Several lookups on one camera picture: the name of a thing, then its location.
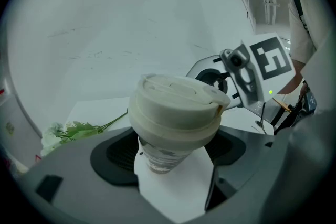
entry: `cable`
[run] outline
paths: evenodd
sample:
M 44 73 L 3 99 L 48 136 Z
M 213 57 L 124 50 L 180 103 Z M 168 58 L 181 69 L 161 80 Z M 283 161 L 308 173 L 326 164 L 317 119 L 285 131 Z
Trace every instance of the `cable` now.
M 294 121 L 296 120 L 297 116 L 299 115 L 303 105 L 302 105 L 302 99 L 305 95 L 302 95 L 298 98 L 298 102 L 296 103 L 294 109 L 292 109 L 291 113 L 285 118 L 285 120 L 280 124 L 280 126 L 275 130 L 274 135 L 277 135 L 280 130 L 283 128 L 291 127 L 294 124 Z
M 264 119 L 263 119 L 263 117 L 264 117 L 265 105 L 266 105 L 266 103 L 264 103 L 264 104 L 262 105 L 263 110 L 262 110 L 262 112 L 261 112 L 260 122 L 261 122 L 261 128 L 262 128 L 262 130 L 264 131 L 264 134 L 267 134 L 267 133 L 265 132 L 265 128 L 264 128 Z

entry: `white lid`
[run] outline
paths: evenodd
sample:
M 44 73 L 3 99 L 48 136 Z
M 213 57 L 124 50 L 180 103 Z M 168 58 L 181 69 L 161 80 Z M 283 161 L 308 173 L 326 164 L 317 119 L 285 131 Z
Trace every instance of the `white lid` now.
M 204 127 L 230 104 L 230 98 L 219 89 L 187 77 L 145 75 L 136 94 L 147 118 L 174 129 Z
M 210 141 L 229 104 L 225 93 L 201 81 L 149 74 L 130 99 L 129 118 L 147 142 L 192 150 Z

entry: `white wall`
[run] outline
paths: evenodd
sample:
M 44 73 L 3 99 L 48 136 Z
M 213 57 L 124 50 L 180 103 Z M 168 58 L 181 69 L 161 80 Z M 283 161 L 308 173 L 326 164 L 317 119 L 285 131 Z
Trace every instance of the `white wall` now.
M 265 24 L 264 6 L 259 5 L 256 11 L 256 32 L 259 34 L 276 32 L 279 37 L 290 39 L 288 3 L 289 0 L 277 0 L 277 4 L 280 6 L 277 7 L 276 21 L 274 25 Z
M 140 74 L 184 76 L 253 34 L 243 0 L 12 0 L 10 71 L 43 130 L 77 101 L 129 96 Z

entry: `white shirt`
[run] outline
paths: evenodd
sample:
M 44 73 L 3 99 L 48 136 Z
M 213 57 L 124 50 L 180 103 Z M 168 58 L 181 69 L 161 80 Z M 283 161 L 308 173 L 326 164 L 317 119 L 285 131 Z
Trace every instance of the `white shirt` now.
M 300 20 L 294 0 L 290 0 L 288 4 L 291 35 L 290 54 L 293 60 L 307 63 L 315 51 L 328 39 L 335 20 L 326 0 L 300 1 L 309 33 Z

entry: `flower stem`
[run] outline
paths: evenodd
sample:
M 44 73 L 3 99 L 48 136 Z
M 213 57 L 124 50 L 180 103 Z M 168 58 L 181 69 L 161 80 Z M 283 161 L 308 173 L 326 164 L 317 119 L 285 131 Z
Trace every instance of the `flower stem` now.
M 111 126 L 114 122 L 116 122 L 117 120 L 121 119 L 122 117 L 124 117 L 126 114 L 128 113 L 128 109 L 126 111 L 126 113 L 122 114 L 121 116 L 119 116 L 118 118 L 116 118 L 115 120 L 103 125 L 101 127 L 101 131 L 103 132 L 106 128 L 108 128 L 109 126 Z

